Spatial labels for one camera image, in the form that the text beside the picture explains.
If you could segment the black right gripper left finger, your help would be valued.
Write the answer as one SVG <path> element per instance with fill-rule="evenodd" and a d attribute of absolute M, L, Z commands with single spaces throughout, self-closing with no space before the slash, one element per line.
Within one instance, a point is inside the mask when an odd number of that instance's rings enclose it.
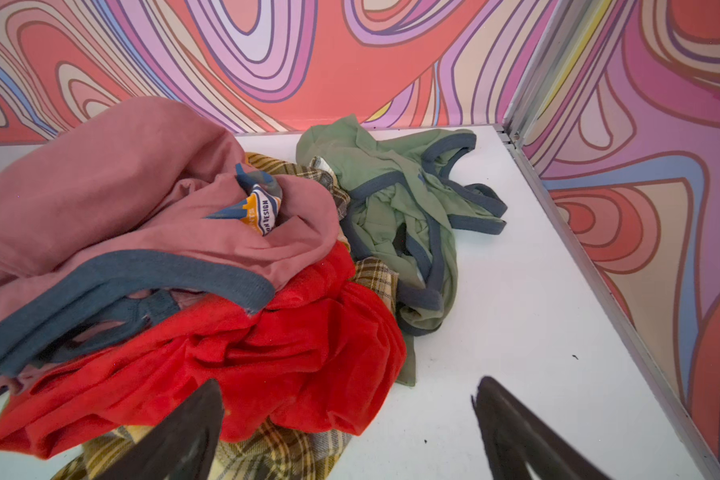
<path fill-rule="evenodd" d="M 223 416 L 220 386 L 208 380 L 99 477 L 206 480 Z"/>

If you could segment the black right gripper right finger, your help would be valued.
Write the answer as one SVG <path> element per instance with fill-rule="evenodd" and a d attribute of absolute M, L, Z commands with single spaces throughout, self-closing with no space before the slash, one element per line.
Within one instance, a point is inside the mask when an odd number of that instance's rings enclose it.
<path fill-rule="evenodd" d="M 608 479 L 495 378 L 481 379 L 472 407 L 494 479 Z"/>

